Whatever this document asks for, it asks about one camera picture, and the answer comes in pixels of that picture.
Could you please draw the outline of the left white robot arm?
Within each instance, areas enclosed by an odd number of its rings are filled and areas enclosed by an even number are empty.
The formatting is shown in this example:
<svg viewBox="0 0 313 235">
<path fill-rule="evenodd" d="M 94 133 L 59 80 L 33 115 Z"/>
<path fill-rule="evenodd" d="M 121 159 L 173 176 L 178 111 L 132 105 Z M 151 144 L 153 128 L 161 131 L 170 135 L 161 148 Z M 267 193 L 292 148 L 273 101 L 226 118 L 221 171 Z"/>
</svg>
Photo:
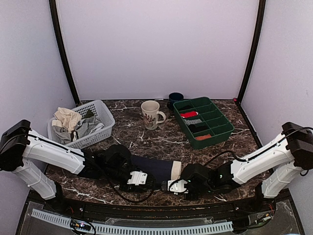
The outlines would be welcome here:
<svg viewBox="0 0 313 235">
<path fill-rule="evenodd" d="M 99 179 L 104 177 L 111 185 L 119 183 L 123 191 L 154 191 L 154 176 L 131 161 L 131 153 L 123 145 L 114 144 L 106 150 L 90 152 L 67 147 L 49 140 L 21 120 L 0 139 L 0 168 L 20 177 L 58 213 L 66 213 L 69 203 L 62 196 L 62 188 L 47 178 L 33 164 L 33 160 L 51 164 L 79 177 Z"/>
</svg>

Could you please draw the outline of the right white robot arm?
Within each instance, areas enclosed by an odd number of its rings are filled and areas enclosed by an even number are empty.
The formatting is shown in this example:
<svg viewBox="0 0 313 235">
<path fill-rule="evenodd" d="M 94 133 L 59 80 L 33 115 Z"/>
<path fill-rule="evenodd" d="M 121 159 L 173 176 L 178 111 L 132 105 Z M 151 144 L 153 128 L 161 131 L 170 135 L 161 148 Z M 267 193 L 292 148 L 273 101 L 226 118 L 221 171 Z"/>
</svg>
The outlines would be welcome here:
<svg viewBox="0 0 313 235">
<path fill-rule="evenodd" d="M 197 200 L 203 193 L 224 194 L 239 188 L 253 177 L 275 171 L 256 187 L 250 209 L 261 212 L 296 176 L 305 176 L 313 168 L 313 129 L 292 122 L 271 142 L 241 158 L 230 151 L 233 160 L 209 169 L 204 164 L 188 164 L 177 180 L 164 181 L 162 190 L 186 200 Z"/>
</svg>

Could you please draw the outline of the navy underwear white waistband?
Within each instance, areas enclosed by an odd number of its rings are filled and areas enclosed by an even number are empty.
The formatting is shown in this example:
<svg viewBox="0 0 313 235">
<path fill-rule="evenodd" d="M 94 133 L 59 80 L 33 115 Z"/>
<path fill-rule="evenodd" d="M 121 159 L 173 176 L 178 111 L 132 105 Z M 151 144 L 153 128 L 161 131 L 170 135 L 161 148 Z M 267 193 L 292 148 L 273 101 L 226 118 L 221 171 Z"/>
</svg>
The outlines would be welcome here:
<svg viewBox="0 0 313 235">
<path fill-rule="evenodd" d="M 180 161 L 159 160 L 132 155 L 131 162 L 143 172 L 153 175 L 157 184 L 179 179 L 181 175 L 182 163 Z"/>
</svg>

